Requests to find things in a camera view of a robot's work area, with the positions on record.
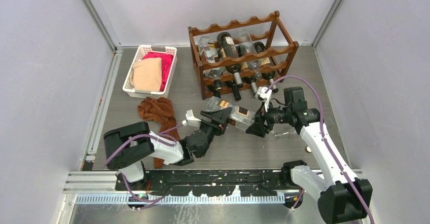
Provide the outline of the dark bottle white label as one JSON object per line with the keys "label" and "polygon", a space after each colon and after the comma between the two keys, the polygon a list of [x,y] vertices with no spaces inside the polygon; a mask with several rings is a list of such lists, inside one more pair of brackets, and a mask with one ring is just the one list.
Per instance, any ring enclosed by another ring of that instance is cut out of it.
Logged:
{"label": "dark bottle white label", "polygon": [[241,95],[238,86],[234,80],[226,81],[227,85],[232,89],[233,97],[236,101],[241,100]]}

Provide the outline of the dark wine bottle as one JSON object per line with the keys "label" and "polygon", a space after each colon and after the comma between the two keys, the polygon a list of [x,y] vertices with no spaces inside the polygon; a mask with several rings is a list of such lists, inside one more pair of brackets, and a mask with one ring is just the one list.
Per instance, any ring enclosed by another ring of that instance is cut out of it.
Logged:
{"label": "dark wine bottle", "polygon": [[[241,57],[243,54],[242,54],[242,51],[241,51],[241,46],[239,45],[239,46],[237,46],[236,47],[236,49],[237,49],[237,52],[238,52],[238,56],[239,57]],[[241,63],[241,71],[244,71],[245,69],[247,69],[248,68],[248,65],[247,65],[247,63],[246,62],[243,62],[243,63]],[[251,88],[251,90],[252,90],[252,94],[253,95],[255,95],[255,93],[257,92],[257,89],[258,89],[258,86],[257,86],[257,79],[256,79],[256,77],[255,77],[255,75],[254,74],[252,74],[251,76],[247,76],[247,77],[245,77],[245,76],[242,76],[242,79],[247,83],[247,84],[249,84],[250,85],[250,88]]]}

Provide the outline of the clear bottle brown label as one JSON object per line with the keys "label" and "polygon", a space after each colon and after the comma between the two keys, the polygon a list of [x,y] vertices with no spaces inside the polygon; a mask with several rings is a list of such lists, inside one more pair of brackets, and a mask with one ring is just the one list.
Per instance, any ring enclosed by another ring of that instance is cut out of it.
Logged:
{"label": "clear bottle brown label", "polygon": [[[211,37],[202,36],[198,41],[198,48],[201,59],[205,57],[207,63],[212,64],[219,61],[218,52]],[[218,80],[223,73],[223,69],[221,67],[211,68],[205,70],[203,73],[208,78]]]}

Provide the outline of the green bottle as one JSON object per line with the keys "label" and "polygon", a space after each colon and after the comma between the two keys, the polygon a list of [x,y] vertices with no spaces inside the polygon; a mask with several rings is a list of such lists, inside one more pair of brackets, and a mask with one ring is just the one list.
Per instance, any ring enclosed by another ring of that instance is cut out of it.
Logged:
{"label": "green bottle", "polygon": [[[228,32],[221,32],[217,36],[217,41],[220,46],[220,53],[223,58],[238,58],[238,53],[234,45],[233,38]],[[241,65],[233,64],[225,66],[226,70],[234,77],[234,82],[238,88],[243,87],[243,81],[240,75]]]}

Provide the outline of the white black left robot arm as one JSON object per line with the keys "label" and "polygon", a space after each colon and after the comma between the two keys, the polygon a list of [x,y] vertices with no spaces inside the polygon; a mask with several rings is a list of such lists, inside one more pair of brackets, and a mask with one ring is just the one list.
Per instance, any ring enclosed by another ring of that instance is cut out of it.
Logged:
{"label": "white black left robot arm", "polygon": [[181,125],[197,127],[197,130],[181,140],[154,133],[145,122],[108,131],[103,136],[104,166],[124,174],[130,186],[142,190],[148,183],[143,158],[159,158],[165,165],[184,166],[194,158],[204,157],[214,137],[225,133],[231,112],[230,107],[201,111],[203,118],[198,119],[188,110]]}

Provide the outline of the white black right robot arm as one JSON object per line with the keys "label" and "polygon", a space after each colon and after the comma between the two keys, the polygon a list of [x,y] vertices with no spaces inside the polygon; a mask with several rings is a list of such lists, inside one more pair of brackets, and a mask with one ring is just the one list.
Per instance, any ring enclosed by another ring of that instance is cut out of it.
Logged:
{"label": "white black right robot arm", "polygon": [[274,124],[289,124],[311,149],[321,175],[312,171],[302,160],[284,163],[282,184],[288,189],[296,186],[306,191],[316,202],[325,223],[342,223],[369,217],[372,186],[360,179],[341,157],[331,140],[327,127],[316,108],[308,108],[301,87],[284,90],[285,102],[279,107],[271,103],[272,91],[260,87],[255,97],[262,102],[254,123],[247,134],[264,137]]}

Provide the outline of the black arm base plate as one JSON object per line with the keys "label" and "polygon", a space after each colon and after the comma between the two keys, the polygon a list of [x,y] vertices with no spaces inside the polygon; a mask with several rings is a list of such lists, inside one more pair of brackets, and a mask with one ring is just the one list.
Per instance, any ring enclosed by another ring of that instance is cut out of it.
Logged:
{"label": "black arm base plate", "polygon": [[274,196],[282,191],[299,191],[287,183],[278,169],[250,170],[148,170],[142,180],[129,184],[138,191],[156,196],[231,196],[238,189],[242,197]]}

